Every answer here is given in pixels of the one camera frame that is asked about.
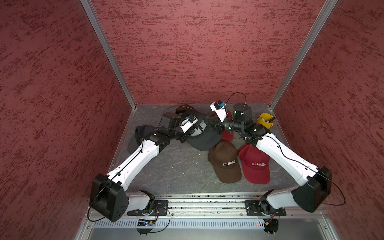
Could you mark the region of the black cap front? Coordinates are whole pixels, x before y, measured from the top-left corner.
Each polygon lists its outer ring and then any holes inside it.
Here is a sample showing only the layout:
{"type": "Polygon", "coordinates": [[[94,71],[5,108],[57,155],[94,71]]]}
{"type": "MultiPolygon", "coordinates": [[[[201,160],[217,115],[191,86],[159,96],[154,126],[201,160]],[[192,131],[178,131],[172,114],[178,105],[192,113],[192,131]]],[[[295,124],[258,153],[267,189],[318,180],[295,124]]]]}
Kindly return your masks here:
{"type": "Polygon", "coordinates": [[[182,114],[182,117],[189,115],[194,115],[198,119],[195,123],[196,127],[191,127],[193,133],[186,139],[189,145],[199,151],[208,151],[222,140],[222,134],[217,133],[213,126],[207,124],[209,116],[196,111],[187,111],[182,114]]]}

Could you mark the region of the red cap with white logo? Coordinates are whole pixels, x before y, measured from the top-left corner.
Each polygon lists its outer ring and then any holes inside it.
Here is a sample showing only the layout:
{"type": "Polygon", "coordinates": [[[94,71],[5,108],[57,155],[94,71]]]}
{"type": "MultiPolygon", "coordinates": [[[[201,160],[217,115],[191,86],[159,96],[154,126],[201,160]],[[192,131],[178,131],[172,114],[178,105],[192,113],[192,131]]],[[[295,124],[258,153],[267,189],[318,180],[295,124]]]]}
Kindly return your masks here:
{"type": "Polygon", "coordinates": [[[238,149],[246,180],[252,184],[265,185],[270,182],[270,157],[247,143],[238,149]]]}

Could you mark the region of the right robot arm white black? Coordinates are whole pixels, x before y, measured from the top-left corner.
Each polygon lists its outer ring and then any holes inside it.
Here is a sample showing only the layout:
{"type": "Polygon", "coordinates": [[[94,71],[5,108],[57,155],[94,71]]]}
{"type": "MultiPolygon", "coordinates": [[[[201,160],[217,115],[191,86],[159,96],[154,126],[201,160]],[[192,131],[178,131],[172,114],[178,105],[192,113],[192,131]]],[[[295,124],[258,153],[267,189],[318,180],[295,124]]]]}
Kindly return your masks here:
{"type": "Polygon", "coordinates": [[[246,143],[271,157],[296,181],[295,187],[270,190],[261,197],[259,205],[265,216],[288,207],[300,207],[313,213],[330,195],[332,172],[328,168],[318,168],[304,160],[262,124],[246,123],[243,118],[229,119],[226,104],[222,101],[213,102],[210,108],[217,116],[208,120],[208,125],[219,133],[224,130],[239,133],[246,143]]]}

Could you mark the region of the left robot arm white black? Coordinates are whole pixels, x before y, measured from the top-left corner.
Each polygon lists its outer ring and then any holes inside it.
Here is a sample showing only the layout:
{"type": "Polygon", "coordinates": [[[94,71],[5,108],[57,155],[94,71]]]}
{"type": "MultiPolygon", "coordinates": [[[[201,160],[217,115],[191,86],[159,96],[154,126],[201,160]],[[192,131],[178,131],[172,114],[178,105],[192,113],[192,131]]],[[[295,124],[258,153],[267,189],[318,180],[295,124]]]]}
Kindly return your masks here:
{"type": "Polygon", "coordinates": [[[193,113],[185,116],[163,114],[160,125],[144,136],[138,148],[124,162],[107,175],[98,174],[93,179],[89,208],[111,222],[116,222],[127,212],[148,209],[151,195],[143,191],[127,193],[129,185],[171,140],[183,142],[189,137],[197,122],[198,118],[193,113]]]}

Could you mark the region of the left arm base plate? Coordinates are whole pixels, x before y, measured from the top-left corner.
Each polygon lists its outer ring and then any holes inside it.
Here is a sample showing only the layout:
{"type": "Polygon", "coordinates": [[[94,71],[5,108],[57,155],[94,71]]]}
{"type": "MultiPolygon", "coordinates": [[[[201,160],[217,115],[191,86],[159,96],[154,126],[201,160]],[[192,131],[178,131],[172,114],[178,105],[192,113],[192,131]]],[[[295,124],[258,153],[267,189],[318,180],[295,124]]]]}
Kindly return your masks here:
{"type": "Polygon", "coordinates": [[[168,214],[169,201],[167,200],[153,200],[144,210],[134,210],[127,212],[128,216],[137,217],[162,217],[168,214]]]}

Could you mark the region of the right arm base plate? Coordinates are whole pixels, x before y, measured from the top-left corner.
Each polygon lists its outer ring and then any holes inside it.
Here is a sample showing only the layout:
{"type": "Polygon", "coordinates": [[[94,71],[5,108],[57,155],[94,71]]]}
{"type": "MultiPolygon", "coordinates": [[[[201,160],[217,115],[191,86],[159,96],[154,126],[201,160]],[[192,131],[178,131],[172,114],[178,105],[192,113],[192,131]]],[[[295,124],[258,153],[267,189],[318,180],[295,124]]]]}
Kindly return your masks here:
{"type": "Polygon", "coordinates": [[[245,201],[245,210],[248,217],[285,217],[284,208],[274,209],[266,201],[245,201]]]}

